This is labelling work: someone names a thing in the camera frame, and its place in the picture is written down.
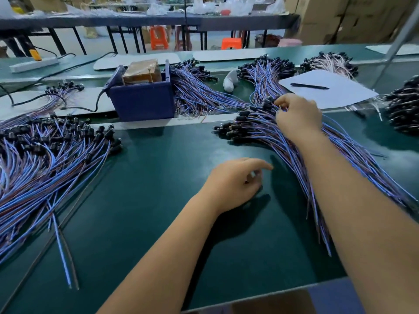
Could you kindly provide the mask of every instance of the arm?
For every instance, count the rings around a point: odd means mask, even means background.
[[[419,225],[321,132],[314,101],[286,94],[276,120],[300,150],[339,257],[367,313],[419,313]]]
[[[179,313],[196,261],[217,217],[250,200],[261,186],[260,159],[224,162],[131,270],[97,314]]]

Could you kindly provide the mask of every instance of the orange stool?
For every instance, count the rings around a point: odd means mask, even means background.
[[[169,49],[169,44],[167,43],[166,31],[163,26],[150,27],[150,44],[151,44],[151,49],[153,50],[158,49],[158,47],[164,47],[164,49]]]
[[[235,49],[242,49],[243,48],[243,41],[241,38],[223,38],[221,43],[221,49],[229,49],[233,47]]]

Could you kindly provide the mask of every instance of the blue container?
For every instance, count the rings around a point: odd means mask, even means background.
[[[142,121],[174,117],[175,103],[172,84],[170,83],[168,60],[166,60],[162,79],[163,81],[161,82],[113,86],[106,91],[121,121]]]

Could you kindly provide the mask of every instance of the wire bundle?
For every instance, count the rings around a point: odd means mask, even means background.
[[[210,113],[227,113],[244,110],[247,103],[231,94],[208,87],[203,81],[217,81],[204,66],[196,66],[194,59],[170,66],[170,82],[175,93],[178,115],[198,117]]]
[[[319,242],[321,238],[326,245],[328,254],[331,255],[327,225],[317,206],[307,169],[296,146],[282,134],[276,125],[275,114],[279,108],[273,105],[274,100],[274,98],[268,97],[262,107],[251,106],[249,110],[240,111],[234,122],[214,126],[213,129],[220,137],[227,137],[233,143],[260,142],[268,145],[284,160],[296,174],[307,197],[307,216],[310,212],[314,215]],[[322,127],[323,133],[328,136],[354,168],[396,204],[409,212],[416,213],[416,199],[398,185],[364,147],[352,140],[343,128],[340,127],[340,129],[342,132],[326,123],[323,123]]]
[[[84,87],[82,85],[75,85],[73,82],[66,82],[64,84],[59,84],[57,87],[47,87],[45,90],[45,94],[40,94],[39,96],[36,96],[24,102],[14,103],[14,101],[11,100],[12,107],[14,107],[18,105],[24,105],[44,96],[47,96],[49,98],[47,104],[34,111],[30,111],[28,113],[15,116],[11,119],[1,121],[0,130],[6,130],[13,126],[21,126],[27,122],[27,117],[35,119],[40,116],[47,115],[48,112],[55,110],[62,104],[66,106],[66,98],[68,98],[73,92],[82,91],[83,89]]]
[[[386,111],[394,129],[408,134],[419,133],[419,76],[385,96],[390,101]]]
[[[49,118],[27,116],[25,124],[0,131],[0,264],[32,234],[52,228],[71,287],[58,214],[108,155],[122,150],[113,126],[106,131],[100,126],[95,133],[88,123],[50,112]]]
[[[301,73],[306,73],[315,69],[323,69],[332,73],[345,76],[347,78],[355,78],[358,76],[358,67],[351,64],[352,57],[348,57],[346,53],[323,53],[310,59],[305,58],[300,65]]]
[[[255,85],[250,101],[257,106],[262,105],[267,96],[286,94],[288,91],[279,84],[279,80],[295,74],[294,63],[280,57],[271,59],[267,57],[267,54],[238,69],[240,70],[238,78],[248,80]]]

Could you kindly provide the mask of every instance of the power strip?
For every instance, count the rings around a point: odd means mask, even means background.
[[[19,63],[16,65],[10,66],[12,73],[21,73],[28,70],[37,69],[45,66],[58,64],[59,61],[56,57],[45,58],[41,61],[27,61],[25,63]]]

